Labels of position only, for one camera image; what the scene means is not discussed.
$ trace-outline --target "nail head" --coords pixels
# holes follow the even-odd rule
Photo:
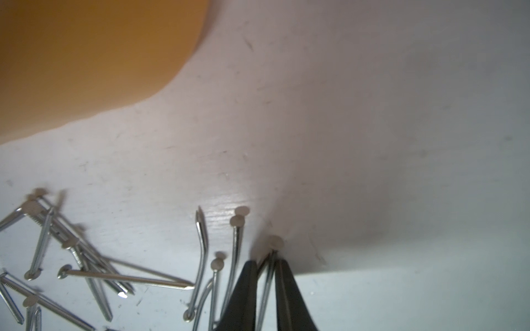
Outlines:
[[[65,264],[65,265],[63,265],[63,266],[61,267],[61,269],[59,269],[59,272],[57,273],[57,278],[59,278],[59,279],[64,279],[64,278],[66,278],[66,276],[68,276],[68,275],[66,274],[66,272],[67,272],[68,270],[72,270],[72,266],[69,265],[69,264]]]
[[[225,263],[223,262],[222,259],[220,258],[216,258],[215,260],[213,260],[210,264],[210,267],[213,271],[221,271],[223,269],[223,267],[225,266]]]
[[[39,297],[37,296],[29,296],[24,299],[22,302],[22,306],[27,308],[36,305],[39,302]]]
[[[27,281],[32,281],[34,279],[37,279],[39,276],[40,276],[40,269],[37,269],[37,271],[35,271],[34,274],[30,274],[30,271],[28,270],[24,274],[24,279],[27,280]]]
[[[234,228],[241,228],[245,225],[245,216],[236,215],[230,218],[230,226]]]
[[[189,322],[193,321],[193,319],[195,318],[195,311],[193,309],[190,312],[188,312],[186,310],[182,317],[184,318],[184,321],[186,323],[189,323]]]

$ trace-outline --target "white painted wood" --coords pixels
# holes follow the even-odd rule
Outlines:
[[[213,257],[245,205],[242,260],[284,237],[320,330],[528,329],[529,15],[524,0],[216,3],[155,96],[0,146],[0,212],[65,190],[102,253],[193,280],[196,206]],[[22,278],[38,233],[0,233],[0,266]],[[142,286],[109,292],[106,323],[82,279],[55,278],[73,262],[52,241],[31,285],[99,330],[191,329],[191,293]]]

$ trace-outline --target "scratch mark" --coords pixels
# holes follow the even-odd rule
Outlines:
[[[313,242],[313,239],[310,236],[309,236],[309,243],[311,244],[311,246],[315,250],[316,259],[319,260],[319,262],[322,263],[322,265],[328,265],[328,263],[324,259],[324,257],[322,257],[322,255],[320,255],[319,250],[316,248],[316,245],[315,245],[315,243]]]
[[[80,164],[78,167],[79,167],[79,168],[82,167],[82,168],[83,168],[83,171],[86,172],[86,165],[87,165],[87,164],[88,164],[88,161],[85,162],[85,163],[83,163],[83,164]]]
[[[247,47],[248,47],[252,52],[254,52],[254,46],[250,43],[250,41],[249,41],[247,38],[245,38],[245,37],[243,37],[243,40],[245,41]]]

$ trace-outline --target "wooden board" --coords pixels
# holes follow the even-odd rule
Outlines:
[[[0,143],[147,98],[192,54],[207,0],[0,5]]]

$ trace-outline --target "steel nail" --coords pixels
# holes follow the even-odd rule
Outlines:
[[[35,331],[42,331],[42,311],[40,307],[37,307],[37,309],[35,310],[35,314],[33,314],[33,320],[33,326],[35,327]]]
[[[197,301],[197,296],[199,295],[202,276],[204,275],[204,270],[206,268],[206,256],[208,255],[208,236],[206,233],[206,220],[201,207],[199,207],[195,212],[195,225],[197,227],[197,234],[199,236],[200,260],[199,270],[197,271],[197,278],[195,280],[195,288],[191,293],[191,299],[188,309],[184,312],[183,315],[183,319],[186,322],[192,321],[195,317],[195,302]]]
[[[31,331],[35,324],[35,313],[37,312],[37,303],[39,298],[37,296],[29,296],[24,299],[22,306],[26,307],[26,331]]]
[[[12,213],[7,215],[2,221],[0,221],[0,232],[6,229],[7,227],[15,224],[18,220],[24,217],[22,212],[22,207],[18,207]]]
[[[31,209],[32,213],[29,214],[29,216],[39,225],[42,226],[42,213],[46,210],[46,208],[41,204],[44,203],[49,208],[51,208],[53,205],[48,201],[44,196],[37,195],[35,197],[36,200],[30,200],[29,205],[26,209]],[[66,219],[66,217],[61,214],[59,211],[56,213],[55,220],[56,222],[52,223],[51,226],[51,232],[52,235],[61,243],[63,244],[65,241],[73,238],[77,238],[77,236],[68,229],[63,223],[61,223],[58,219],[62,219],[64,223],[69,224],[69,221]],[[92,262],[95,264],[101,266],[103,270],[107,273],[111,274],[119,274],[119,272],[109,263],[107,262],[96,250],[94,247],[92,247],[89,243],[80,240],[78,244],[79,248],[81,249],[81,252],[83,255],[85,255],[87,258],[89,258]],[[124,292],[134,295],[134,288],[129,283],[118,283],[118,286],[120,286]]]
[[[219,277],[219,271],[221,271],[224,266],[225,266],[225,263],[223,262],[223,259],[221,258],[216,258],[210,264],[211,269],[214,271],[214,275],[211,278],[212,279],[211,281],[211,304],[210,304],[210,320],[208,321],[208,331],[214,330],[215,307],[217,304],[217,280]]]
[[[232,264],[230,265],[230,274],[228,276],[228,286],[226,287],[225,299],[221,306],[221,316],[223,316],[226,306],[230,301],[232,289],[234,288],[235,272],[237,263],[239,262],[240,248],[241,248],[241,232],[245,226],[245,216],[235,215],[230,218],[230,226],[234,229],[232,239]]]
[[[89,271],[93,271],[93,272],[105,272],[106,270],[103,269],[102,267],[99,267],[98,265],[95,265],[93,262],[91,262],[90,260],[84,258],[86,260],[86,262],[88,263],[89,265]],[[127,289],[124,288],[119,282],[116,282],[116,281],[109,281],[109,280],[104,280],[103,281],[108,287],[110,287],[110,289],[112,291],[114,291],[119,297],[121,298],[124,298],[126,299],[127,298]]]
[[[78,238],[69,239],[64,242],[63,249],[66,249],[72,253],[75,262],[77,263],[77,266],[79,266],[79,269],[83,271],[90,271],[89,265],[82,258],[82,256],[79,254],[79,251],[77,250],[78,243]],[[107,298],[105,297],[105,293],[101,289],[100,284],[96,283],[96,280],[92,278],[86,278],[85,280],[86,284],[89,286],[90,291],[92,292],[94,300],[98,304],[98,307],[100,308],[100,311],[103,314],[103,317],[106,321],[112,321],[112,311],[110,310],[109,303],[107,301]]]
[[[214,283],[214,279],[210,278],[210,280],[206,283],[206,286],[204,287],[204,290],[202,291],[202,294],[199,299],[199,303],[197,304],[197,309],[195,310],[195,320],[193,321],[193,328],[191,331],[197,331],[197,328],[199,327],[199,321],[202,313],[202,308],[204,307],[204,303],[206,302],[206,299],[208,298],[208,295],[211,292],[211,287]]]
[[[9,295],[8,291],[6,290],[4,284],[0,282],[0,296],[2,299],[4,299],[5,304],[7,305],[7,308],[15,318],[16,322],[18,324],[24,324],[24,316],[22,316],[22,313],[18,309],[18,307],[15,305],[15,302]]]
[[[54,218],[55,208],[51,207],[48,210],[42,229],[40,230],[39,241],[35,248],[35,254],[33,255],[33,261],[31,261],[30,269],[25,273],[24,279],[34,280],[40,276],[40,265],[46,248],[46,243],[50,237],[51,220]]]
[[[142,278],[142,277],[133,277],[133,276],[124,276],[116,274],[108,274],[101,272],[90,272],[90,271],[81,271],[81,270],[72,270],[72,266],[66,264],[59,269],[57,273],[57,278],[64,279],[67,276],[75,277],[85,277],[85,278],[95,278],[103,280],[113,280],[113,281],[126,281],[131,283],[138,283],[143,285],[158,286],[163,288],[170,289],[179,289],[179,290],[192,290],[194,288],[193,283],[183,281],[183,282],[172,282],[166,280]]]
[[[274,263],[276,262],[276,256],[278,255],[278,251],[281,250],[283,246],[284,240],[280,237],[269,237],[269,247],[271,249],[271,252],[269,254],[267,277],[265,279],[265,286],[263,287],[263,296],[261,297],[260,310],[255,331],[261,331],[261,328],[263,327],[263,321],[265,319],[265,309],[267,308],[267,301],[269,299],[269,292],[272,284],[272,276],[274,276]]]
[[[20,293],[21,295],[25,297],[34,296],[35,293],[31,292],[30,290],[24,288],[23,286],[15,283],[14,281],[10,280],[6,277],[7,273],[4,272],[3,274],[0,274],[0,283],[3,283],[7,287],[15,290],[16,292]],[[65,310],[64,308],[56,305],[55,303],[51,302],[50,300],[39,297],[39,304],[43,306],[44,308],[50,310],[51,312],[57,314],[58,316],[66,319],[70,323],[78,326],[79,328],[85,330],[85,331],[95,331],[95,328],[88,324],[87,322],[81,320],[79,317],[75,316],[71,312]]]

